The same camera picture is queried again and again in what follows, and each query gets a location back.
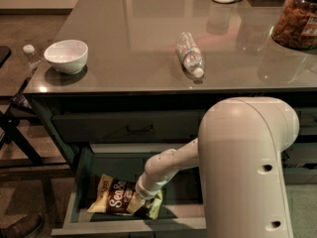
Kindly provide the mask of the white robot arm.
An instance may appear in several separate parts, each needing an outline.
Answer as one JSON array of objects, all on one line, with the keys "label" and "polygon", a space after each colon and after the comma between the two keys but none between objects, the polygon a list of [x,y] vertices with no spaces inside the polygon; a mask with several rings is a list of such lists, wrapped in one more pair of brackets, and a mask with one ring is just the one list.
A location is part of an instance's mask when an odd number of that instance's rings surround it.
[{"label": "white robot arm", "polygon": [[208,238],[293,238],[281,153],[298,133],[298,116],[282,100],[222,100],[205,113],[196,139],[148,159],[128,211],[197,167]]}]

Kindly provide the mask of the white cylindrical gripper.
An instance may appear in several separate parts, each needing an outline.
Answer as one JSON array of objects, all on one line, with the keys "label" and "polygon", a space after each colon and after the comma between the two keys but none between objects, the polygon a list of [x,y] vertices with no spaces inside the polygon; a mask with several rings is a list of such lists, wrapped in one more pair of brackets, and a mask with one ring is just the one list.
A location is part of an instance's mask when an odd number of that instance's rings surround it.
[{"label": "white cylindrical gripper", "polygon": [[162,203],[161,188],[165,185],[164,181],[153,181],[151,178],[142,174],[136,183],[136,193],[128,204],[127,211],[134,215],[146,203],[146,216],[150,219],[159,217],[159,210]]}]

